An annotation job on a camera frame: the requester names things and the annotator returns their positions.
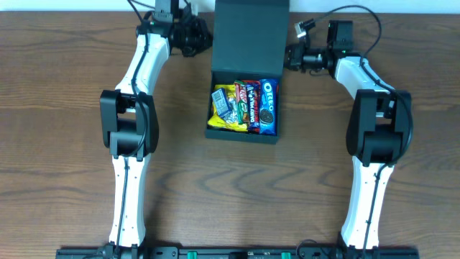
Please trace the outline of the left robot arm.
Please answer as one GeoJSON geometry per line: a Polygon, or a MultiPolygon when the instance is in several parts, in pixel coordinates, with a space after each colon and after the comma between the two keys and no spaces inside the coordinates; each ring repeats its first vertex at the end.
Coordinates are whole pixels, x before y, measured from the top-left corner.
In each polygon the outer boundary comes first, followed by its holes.
{"type": "Polygon", "coordinates": [[[137,46],[122,80],[100,96],[103,143],[116,176],[114,220],[100,258],[143,258],[144,188],[147,169],[159,140],[153,93],[162,67],[177,48],[193,57],[212,46],[213,36],[190,1],[156,1],[139,15],[137,46]]]}

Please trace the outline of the black gift box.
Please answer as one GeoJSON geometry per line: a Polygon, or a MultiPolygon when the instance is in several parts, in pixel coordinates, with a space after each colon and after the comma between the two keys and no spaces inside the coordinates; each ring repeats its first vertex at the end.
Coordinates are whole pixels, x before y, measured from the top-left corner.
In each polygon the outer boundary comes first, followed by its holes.
{"type": "Polygon", "coordinates": [[[215,85],[273,78],[278,81],[276,135],[250,132],[249,122],[246,124],[247,132],[218,129],[208,126],[207,122],[207,138],[266,144],[278,141],[280,88],[289,5],[286,0],[216,2],[208,120],[213,114],[211,93],[215,85]]]}

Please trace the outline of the blue Oreo cookie pack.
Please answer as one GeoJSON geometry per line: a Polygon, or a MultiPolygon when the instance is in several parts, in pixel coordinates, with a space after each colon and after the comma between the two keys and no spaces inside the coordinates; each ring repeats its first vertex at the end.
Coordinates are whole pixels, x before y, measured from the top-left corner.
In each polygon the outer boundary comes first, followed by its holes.
{"type": "Polygon", "coordinates": [[[259,130],[263,135],[276,135],[277,79],[267,78],[260,81],[259,130]]]}

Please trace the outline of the yellow sunflower seed bag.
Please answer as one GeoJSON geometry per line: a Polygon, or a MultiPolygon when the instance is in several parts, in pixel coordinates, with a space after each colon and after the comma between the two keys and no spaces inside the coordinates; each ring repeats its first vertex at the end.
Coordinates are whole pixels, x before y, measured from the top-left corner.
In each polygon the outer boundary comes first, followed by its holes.
{"type": "Polygon", "coordinates": [[[213,114],[211,115],[211,118],[208,120],[208,126],[215,127],[218,129],[231,130],[235,132],[247,132],[247,125],[238,123],[235,85],[218,84],[215,85],[213,91],[217,90],[218,88],[223,88],[225,90],[227,99],[231,105],[231,113],[225,119],[220,118],[216,113],[216,107],[214,105],[213,99],[211,98],[213,114]]]}

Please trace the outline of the small dark blue carton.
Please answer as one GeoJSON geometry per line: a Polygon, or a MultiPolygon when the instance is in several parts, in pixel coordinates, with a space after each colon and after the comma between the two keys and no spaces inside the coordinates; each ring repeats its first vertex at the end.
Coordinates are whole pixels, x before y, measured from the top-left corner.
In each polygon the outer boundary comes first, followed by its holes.
{"type": "Polygon", "coordinates": [[[217,115],[225,119],[231,113],[231,105],[227,99],[226,92],[223,88],[218,88],[211,94],[217,115]]]}

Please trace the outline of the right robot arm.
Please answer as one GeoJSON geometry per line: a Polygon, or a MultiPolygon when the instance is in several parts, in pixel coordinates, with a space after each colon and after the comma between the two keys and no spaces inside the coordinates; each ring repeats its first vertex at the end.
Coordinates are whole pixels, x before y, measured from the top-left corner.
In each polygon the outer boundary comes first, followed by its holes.
{"type": "Polygon", "coordinates": [[[366,55],[353,50],[353,24],[331,20],[324,48],[313,49],[310,19],[295,24],[299,42],[285,49],[291,71],[327,71],[354,100],[346,131],[353,183],[349,208],[339,233],[337,258],[378,258],[378,227],[387,182],[407,151],[413,134],[411,96],[385,83],[366,55]]]}

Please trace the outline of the red green KitKat bar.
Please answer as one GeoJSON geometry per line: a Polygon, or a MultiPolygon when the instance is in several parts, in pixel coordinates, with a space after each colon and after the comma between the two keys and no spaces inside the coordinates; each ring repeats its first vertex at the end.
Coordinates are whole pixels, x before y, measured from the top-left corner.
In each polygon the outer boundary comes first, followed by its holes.
{"type": "Polygon", "coordinates": [[[235,93],[237,104],[237,115],[239,124],[247,124],[249,121],[249,112],[247,104],[247,88],[243,81],[235,81],[235,93]]]}

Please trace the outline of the Dairy Milk chocolate bar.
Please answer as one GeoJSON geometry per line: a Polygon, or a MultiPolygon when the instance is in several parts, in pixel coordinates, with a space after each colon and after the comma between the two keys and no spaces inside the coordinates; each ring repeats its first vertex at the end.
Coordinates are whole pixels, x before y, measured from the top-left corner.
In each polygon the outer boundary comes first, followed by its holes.
{"type": "Polygon", "coordinates": [[[259,81],[244,81],[247,90],[247,104],[250,132],[259,133],[259,81]]]}

